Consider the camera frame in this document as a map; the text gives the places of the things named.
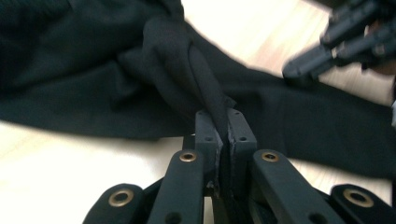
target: black fabric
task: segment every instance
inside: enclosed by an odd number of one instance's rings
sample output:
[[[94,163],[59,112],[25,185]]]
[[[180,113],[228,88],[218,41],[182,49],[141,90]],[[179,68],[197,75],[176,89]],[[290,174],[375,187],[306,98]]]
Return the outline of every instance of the black fabric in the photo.
[[[324,84],[294,89],[247,69],[184,22],[179,1],[70,0],[42,11],[1,4],[0,119],[159,138],[193,133],[194,114],[205,108],[227,147],[225,111],[234,107],[260,148],[396,179],[389,107]]]

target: metal rivet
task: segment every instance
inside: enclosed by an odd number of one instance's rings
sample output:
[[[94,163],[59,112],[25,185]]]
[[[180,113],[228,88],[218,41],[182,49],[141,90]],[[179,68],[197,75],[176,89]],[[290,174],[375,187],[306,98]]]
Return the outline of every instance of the metal rivet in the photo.
[[[185,162],[195,161],[197,156],[193,152],[185,152],[180,155],[180,160]]]
[[[374,48],[374,54],[377,56],[382,56],[385,54],[385,47],[384,45],[378,45]]]
[[[357,189],[345,189],[344,197],[351,203],[360,207],[368,208],[374,205],[373,199],[371,199],[370,196]]]
[[[279,157],[272,152],[264,152],[262,153],[262,159],[265,161],[279,161]]]
[[[113,207],[122,207],[134,198],[134,192],[130,189],[119,189],[110,195],[108,203]]]

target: black cloth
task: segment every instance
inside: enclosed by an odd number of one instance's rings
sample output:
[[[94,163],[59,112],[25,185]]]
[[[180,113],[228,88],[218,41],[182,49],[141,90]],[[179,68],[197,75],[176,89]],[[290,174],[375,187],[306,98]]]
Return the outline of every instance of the black cloth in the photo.
[[[176,0],[59,2],[0,3],[0,119],[149,139],[193,133],[205,108],[226,143],[234,107],[260,148],[396,179],[389,107],[247,69],[184,22]]]

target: light wood surface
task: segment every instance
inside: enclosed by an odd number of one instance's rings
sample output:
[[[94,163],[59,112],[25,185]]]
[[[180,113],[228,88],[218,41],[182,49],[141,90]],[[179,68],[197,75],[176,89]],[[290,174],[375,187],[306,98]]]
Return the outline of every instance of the light wood surface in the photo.
[[[280,76],[282,65],[318,43],[329,9],[301,0],[184,0],[186,20],[251,68]],[[390,105],[394,77],[333,69],[322,81]],[[156,142],[53,133],[0,121],[0,223],[81,223],[99,196],[119,183],[147,187],[161,178],[181,138]],[[293,161],[318,189],[352,183],[390,202],[390,183]],[[205,223],[212,223],[210,206]]]

